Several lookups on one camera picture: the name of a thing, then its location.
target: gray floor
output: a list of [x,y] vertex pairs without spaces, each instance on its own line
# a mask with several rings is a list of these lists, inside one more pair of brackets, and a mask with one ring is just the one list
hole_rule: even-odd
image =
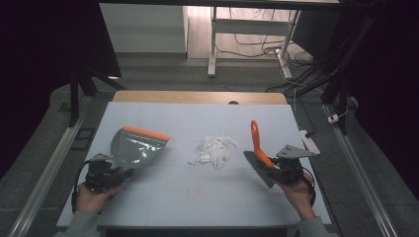
[[[278,74],[278,65],[272,62],[232,62],[217,65],[217,75],[207,77],[205,61],[156,59],[147,60],[145,66],[122,66],[124,79],[121,84],[129,89],[141,90],[190,90],[190,91],[243,91],[263,92],[268,87],[284,84]],[[294,69],[295,74],[301,69]],[[96,80],[101,90],[93,99],[88,116],[81,129],[85,136],[98,128],[102,114],[115,90]],[[283,92],[288,87],[272,92]],[[68,86],[51,95],[51,105],[36,133],[0,182],[0,236],[9,233],[15,219],[37,183],[43,168],[51,157],[69,122]],[[341,236],[382,236],[369,204],[355,179],[348,160],[337,142],[333,127],[327,122],[324,105],[318,99],[320,93],[312,92],[296,101],[296,119],[300,126],[312,130],[312,136],[321,155],[312,158],[315,174],[320,180],[333,224],[330,231]],[[288,98],[293,105],[293,93]],[[417,213],[419,202],[402,182],[399,175],[354,118],[355,108],[347,114],[348,137],[351,139],[374,188],[388,212],[399,236],[419,236]],[[87,154],[89,140],[76,140],[66,155],[28,236],[50,236],[56,231],[56,220],[70,193],[78,166]],[[142,236],[164,236],[164,232],[142,232]],[[243,231],[231,235],[243,236]]]

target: gray bracket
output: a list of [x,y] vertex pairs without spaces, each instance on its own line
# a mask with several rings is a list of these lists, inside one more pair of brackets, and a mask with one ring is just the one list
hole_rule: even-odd
[[301,157],[315,156],[315,153],[300,149],[291,145],[286,145],[280,152],[277,153],[278,158],[296,159]]
[[99,160],[112,160],[112,156],[104,155],[102,153],[98,153],[90,158],[91,161],[99,161]]

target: hand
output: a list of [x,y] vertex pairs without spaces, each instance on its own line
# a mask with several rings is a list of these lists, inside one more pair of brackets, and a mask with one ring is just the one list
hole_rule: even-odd
[[[313,183],[313,179],[307,173],[304,172],[305,177]],[[299,180],[295,184],[284,185],[279,182],[275,182],[278,186],[283,189],[287,200],[298,212],[301,220],[307,220],[315,217],[314,211],[310,204],[310,190],[305,182]]]
[[76,210],[99,213],[110,196],[115,195],[121,187],[111,188],[104,193],[94,193],[86,186],[80,186],[77,194]]

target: sleeve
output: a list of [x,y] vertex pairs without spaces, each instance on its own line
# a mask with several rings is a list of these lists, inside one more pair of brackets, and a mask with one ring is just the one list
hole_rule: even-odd
[[327,232],[320,216],[301,221],[297,225],[300,237],[338,237],[337,234]]
[[87,211],[74,212],[67,231],[56,233],[54,237],[99,237],[97,230],[98,214]]

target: table leg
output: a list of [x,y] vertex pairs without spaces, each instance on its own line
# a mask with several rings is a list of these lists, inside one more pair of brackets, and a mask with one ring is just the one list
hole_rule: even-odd
[[216,7],[211,7],[211,36],[210,36],[210,49],[209,49],[209,77],[215,76],[215,35],[216,35]]
[[299,11],[296,11],[293,15],[292,20],[290,21],[289,28],[287,30],[286,38],[284,39],[283,47],[281,48],[280,52],[277,54],[278,60],[280,60],[281,69],[283,70],[283,74],[285,79],[292,79],[293,76],[291,75],[290,69],[287,65],[286,60],[286,53],[288,49],[288,45],[290,44],[291,35],[293,34],[293,28],[295,27],[296,18],[298,17]]

